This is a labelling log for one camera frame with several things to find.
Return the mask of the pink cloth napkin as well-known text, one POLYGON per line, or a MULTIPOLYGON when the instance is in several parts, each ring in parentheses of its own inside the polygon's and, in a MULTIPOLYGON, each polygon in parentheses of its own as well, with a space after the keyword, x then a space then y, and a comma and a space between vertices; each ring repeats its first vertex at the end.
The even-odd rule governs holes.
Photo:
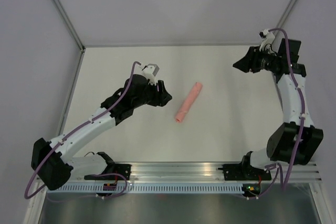
POLYGON ((186 96, 185 100, 183 101, 182 105, 180 106, 178 112, 175 115, 174 119, 177 123, 183 122, 191 106, 193 105, 199 93, 201 92, 202 88, 203 85, 200 82, 196 82, 192 86, 191 90, 189 91, 188 95, 186 96))

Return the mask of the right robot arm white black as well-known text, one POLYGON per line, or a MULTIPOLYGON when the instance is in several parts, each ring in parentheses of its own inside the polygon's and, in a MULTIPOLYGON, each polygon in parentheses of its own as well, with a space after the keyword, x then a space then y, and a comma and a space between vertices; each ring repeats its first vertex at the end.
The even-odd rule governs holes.
POLYGON ((283 123, 271 135, 266 148, 243 156, 239 172, 252 179, 267 166, 287 163, 290 167, 307 165, 323 140, 323 130, 315 127, 305 95, 306 68, 298 62, 299 40, 282 40, 277 52, 270 44, 249 47, 233 67, 244 73, 270 71, 275 77, 281 99, 283 123))

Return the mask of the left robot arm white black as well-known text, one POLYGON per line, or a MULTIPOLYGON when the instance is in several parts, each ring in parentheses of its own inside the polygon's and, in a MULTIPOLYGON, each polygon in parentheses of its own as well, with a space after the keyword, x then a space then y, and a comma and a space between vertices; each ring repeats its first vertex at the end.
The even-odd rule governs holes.
POLYGON ((164 107, 172 100, 163 80, 151 84, 143 74, 133 74, 112 96, 106 98, 91 117, 80 126, 52 140, 38 139, 33 145, 31 167, 49 190, 63 186, 75 172, 83 170, 85 178, 114 176, 114 162, 105 153, 84 162, 75 154, 103 132, 118 126, 143 106, 164 107))

